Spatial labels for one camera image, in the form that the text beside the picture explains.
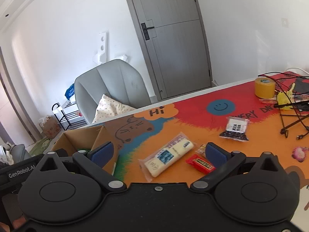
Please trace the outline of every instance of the colorful tablecloth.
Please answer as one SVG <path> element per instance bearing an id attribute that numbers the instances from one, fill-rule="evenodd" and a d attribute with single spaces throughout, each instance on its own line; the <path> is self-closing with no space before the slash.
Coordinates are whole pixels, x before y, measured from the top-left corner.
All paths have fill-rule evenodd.
<path id="1" fill-rule="evenodd" d="M 225 130 L 228 116 L 250 120 L 246 131 L 248 142 L 219 137 Z M 286 125 L 295 120 L 295 117 L 284 119 Z M 300 163 L 292 158 L 295 147 L 309 146 L 309 136 L 296 140 L 296 136 L 306 133 L 300 123 L 289 129 L 288 138 L 281 135 L 282 122 L 278 109 L 259 101 L 254 95 L 253 81 L 111 120 L 104 125 L 117 139 L 116 145 L 120 150 L 115 176 L 128 185 L 147 182 L 138 159 L 145 159 L 180 132 L 195 142 L 196 147 L 154 178 L 154 183 L 187 182 L 190 185 L 201 178 L 203 174 L 186 164 L 185 160 L 207 142 L 213 142 L 229 152 L 242 151 L 247 156 L 258 157 L 264 151 L 272 152 L 287 172 L 296 171 L 300 177 L 301 200 L 293 222 L 309 231 L 306 221 L 309 218 L 309 159 Z"/>

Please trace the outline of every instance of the polka dot pillow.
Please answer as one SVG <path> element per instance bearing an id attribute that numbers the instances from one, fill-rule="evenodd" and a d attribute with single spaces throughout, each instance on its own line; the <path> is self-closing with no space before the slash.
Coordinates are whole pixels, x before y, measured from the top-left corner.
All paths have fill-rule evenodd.
<path id="1" fill-rule="evenodd" d="M 103 94 L 95 111 L 95 118 L 92 123 L 100 122 L 106 118 L 114 117 L 132 110 L 135 110 L 135 108 L 122 104 Z"/>

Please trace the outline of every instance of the gray door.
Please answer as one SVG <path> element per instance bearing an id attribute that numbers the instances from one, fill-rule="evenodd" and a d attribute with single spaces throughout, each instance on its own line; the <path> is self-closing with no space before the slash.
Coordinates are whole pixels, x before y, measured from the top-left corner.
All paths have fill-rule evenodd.
<path id="1" fill-rule="evenodd" d="M 211 86 L 195 0 L 133 0 L 161 98 Z"/>

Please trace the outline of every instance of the cartoon cat drawing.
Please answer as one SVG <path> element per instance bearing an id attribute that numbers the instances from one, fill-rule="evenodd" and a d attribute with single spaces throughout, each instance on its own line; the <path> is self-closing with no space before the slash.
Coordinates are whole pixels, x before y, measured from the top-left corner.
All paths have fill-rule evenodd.
<path id="1" fill-rule="evenodd" d="M 131 143 L 137 136 L 155 129 L 149 121 L 135 118 L 133 115 L 108 121 L 104 125 L 109 133 L 116 137 L 118 149 L 122 149 L 126 143 Z"/>
<path id="2" fill-rule="evenodd" d="M 145 132 L 152 132 L 154 126 L 144 118 L 130 117 L 127 124 L 119 128 L 115 137 L 125 143 L 131 143 L 133 139 Z"/>

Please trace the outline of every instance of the door frame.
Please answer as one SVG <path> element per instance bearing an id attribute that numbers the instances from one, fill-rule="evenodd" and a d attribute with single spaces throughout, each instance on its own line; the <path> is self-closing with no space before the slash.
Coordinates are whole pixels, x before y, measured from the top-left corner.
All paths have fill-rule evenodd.
<path id="1" fill-rule="evenodd" d="M 209 49 L 208 49 L 208 42 L 207 42 L 207 37 L 206 37 L 206 32 L 205 32 L 205 26 L 204 26 L 204 22 L 203 22 L 203 18 L 202 18 L 202 13 L 200 11 L 200 5 L 198 3 L 198 0 L 195 0 L 195 1 L 196 1 L 195 5 L 197 7 L 198 17 L 200 19 L 200 24 L 201 24 L 201 27 L 202 27 L 203 39 L 204 39 L 204 43 L 205 43 L 206 56 L 207 56 L 207 65 L 208 65 L 208 70 L 209 70 L 209 75 L 210 75 L 210 81 L 212 83 L 213 79 L 212 79 L 212 70 L 211 70 L 211 59 L 210 59 L 210 54 L 209 54 Z M 151 60 L 150 60 L 148 49 L 146 47 L 145 38 L 144 38 L 142 29 L 141 29 L 141 26 L 140 26 L 140 23 L 139 23 L 139 20 L 138 20 L 138 16 L 137 16 L 137 12 L 135 10 L 133 0 L 127 0 L 127 3 L 128 3 L 128 6 L 129 6 L 129 10 L 130 10 L 132 20 L 133 20 L 134 28 L 135 28 L 135 31 L 136 31 L 136 34 L 137 34 L 137 37 L 138 37 L 138 41 L 140 43 L 142 53 L 143 53 L 143 56 L 144 56 L 144 59 L 145 59 L 146 67 L 147 67 L 147 70 L 149 72 L 149 76 L 150 76 L 150 80 L 151 80 L 151 83 L 152 83 L 152 86 L 153 86 L 153 89 L 154 89 L 154 93 L 157 97 L 157 100 L 161 101 L 162 100 L 161 93 L 160 93 L 160 90 L 159 90 L 157 79 L 156 79 L 155 74 L 154 74 L 155 72 L 153 70 L 153 66 L 152 66 L 152 63 L 151 63 Z"/>
<path id="2" fill-rule="evenodd" d="M 11 137 L 9 136 L 9 134 L 7 133 L 1 122 L 0 122 L 0 138 L 3 140 L 4 143 L 14 144 L 13 140 L 11 139 Z"/>
<path id="3" fill-rule="evenodd" d="M 1 47 L 0 47 L 0 83 L 1 83 L 0 86 L 2 85 L 4 88 L 7 98 L 9 99 L 10 104 L 12 105 L 18 119 L 26 129 L 27 133 L 29 134 L 33 142 L 35 143 L 41 140 L 43 138 L 42 134 L 31 120 L 19 96 L 17 95 L 17 92 L 15 90 L 9 72 L 7 70 L 7 66 L 4 61 Z"/>

